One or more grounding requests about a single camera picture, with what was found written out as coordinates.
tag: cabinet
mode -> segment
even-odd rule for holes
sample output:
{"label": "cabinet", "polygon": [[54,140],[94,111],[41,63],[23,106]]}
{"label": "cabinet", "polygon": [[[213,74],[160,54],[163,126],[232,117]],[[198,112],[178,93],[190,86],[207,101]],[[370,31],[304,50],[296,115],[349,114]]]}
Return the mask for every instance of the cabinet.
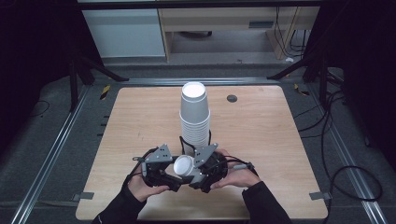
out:
{"label": "cabinet", "polygon": [[[173,32],[219,30],[266,30],[274,53],[282,59],[294,30],[310,30],[319,7],[222,7],[222,8],[165,8],[158,9],[166,57],[172,53]],[[280,34],[284,45],[279,44]]]}

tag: aluminum extrusion rail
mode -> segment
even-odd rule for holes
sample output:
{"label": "aluminum extrusion rail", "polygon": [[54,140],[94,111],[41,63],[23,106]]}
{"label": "aluminum extrusion rail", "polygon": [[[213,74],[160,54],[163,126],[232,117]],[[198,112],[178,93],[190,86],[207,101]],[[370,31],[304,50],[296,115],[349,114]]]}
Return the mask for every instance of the aluminum extrusion rail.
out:
{"label": "aluminum extrusion rail", "polygon": [[[315,90],[312,85],[308,85],[308,89],[310,92],[313,92],[313,97],[315,102],[319,105],[320,102],[317,97],[317,90]],[[322,107],[319,107],[320,112],[322,115],[324,115],[324,111]],[[331,133],[331,138],[332,142],[335,144],[335,148],[337,150],[337,153],[341,159],[341,162],[345,165],[354,165],[356,166],[357,163],[353,159],[352,155],[349,153],[349,150],[347,148],[347,145],[344,143],[340,133],[338,132],[337,128],[335,125],[329,125],[330,128],[330,133]],[[360,170],[346,170],[346,173],[349,177],[349,180],[351,181],[353,187],[356,190],[356,193],[358,194],[359,197],[361,198],[374,198],[374,194],[372,193],[367,181],[365,180],[362,172]],[[364,210],[367,213],[367,216],[370,218],[370,221],[373,224],[387,224],[388,221],[385,218],[384,214],[382,213],[381,208],[379,207],[378,202],[361,202],[363,205]]]}
{"label": "aluminum extrusion rail", "polygon": [[77,10],[202,8],[202,7],[320,7],[346,0],[211,0],[211,1],[137,1],[54,4],[53,7]]}
{"label": "aluminum extrusion rail", "polygon": [[266,77],[203,77],[203,78],[130,78],[129,81],[115,83],[127,86],[182,86],[190,81],[199,81],[208,86],[230,85],[275,85],[277,80]]}
{"label": "aluminum extrusion rail", "polygon": [[62,151],[64,146],[64,142],[69,135],[73,124],[78,117],[78,114],[84,104],[86,95],[91,87],[90,86],[83,86],[81,90],[81,94],[79,96],[79,103],[74,111],[70,112],[67,116],[66,121],[64,122],[64,126],[60,130],[58,136],[54,144],[52,145],[47,158],[44,160],[43,165],[40,168],[37,176],[35,177],[35,181],[33,182],[32,186],[29,188],[28,192],[23,198],[23,201],[18,206],[17,211],[14,214],[14,217],[11,220],[11,224],[22,224],[25,223],[27,218],[29,217],[30,213],[32,212],[33,207],[38,199],[38,196],[41,193],[46,181],[50,175],[50,172],[55,165],[55,162],[58,159],[59,154]]}

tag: wooden tabletop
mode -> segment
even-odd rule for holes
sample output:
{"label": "wooden tabletop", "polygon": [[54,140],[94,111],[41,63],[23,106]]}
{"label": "wooden tabletop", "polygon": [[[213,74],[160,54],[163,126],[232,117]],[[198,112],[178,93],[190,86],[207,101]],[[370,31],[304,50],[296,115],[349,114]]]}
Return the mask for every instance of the wooden tabletop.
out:
{"label": "wooden tabletop", "polygon": [[[212,143],[232,156],[251,161],[290,218],[325,218],[304,146],[282,89],[278,86],[206,87],[211,110]],[[235,103],[227,96],[237,97]],[[133,157],[166,143],[173,156],[181,154],[179,108],[181,87],[121,89],[92,165],[76,216],[92,220],[120,192],[135,166]],[[167,173],[174,175],[173,167]],[[184,185],[178,192],[152,196],[139,214],[145,220],[248,219],[243,189],[225,187],[202,193]]]}

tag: stack of white cups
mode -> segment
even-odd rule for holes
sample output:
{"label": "stack of white cups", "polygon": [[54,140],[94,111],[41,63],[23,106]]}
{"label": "stack of white cups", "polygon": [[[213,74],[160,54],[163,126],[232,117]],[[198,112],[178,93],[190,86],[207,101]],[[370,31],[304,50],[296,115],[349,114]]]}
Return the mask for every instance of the stack of white cups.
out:
{"label": "stack of white cups", "polygon": [[[188,82],[181,93],[181,136],[195,148],[207,147],[209,143],[210,110],[205,86],[200,82]],[[183,144],[184,152],[193,156],[193,149]]]}

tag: sleeve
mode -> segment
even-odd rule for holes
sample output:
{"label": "sleeve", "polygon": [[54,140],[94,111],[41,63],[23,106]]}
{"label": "sleeve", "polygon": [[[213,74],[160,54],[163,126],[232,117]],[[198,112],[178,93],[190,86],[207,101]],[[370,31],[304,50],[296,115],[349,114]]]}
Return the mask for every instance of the sleeve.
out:
{"label": "sleeve", "polygon": [[139,202],[128,189],[129,175],[122,184],[120,193],[111,201],[107,208],[93,220],[92,224],[133,224],[146,205]]}
{"label": "sleeve", "polygon": [[264,182],[244,190],[242,196],[250,213],[251,224],[291,224],[288,214]]}

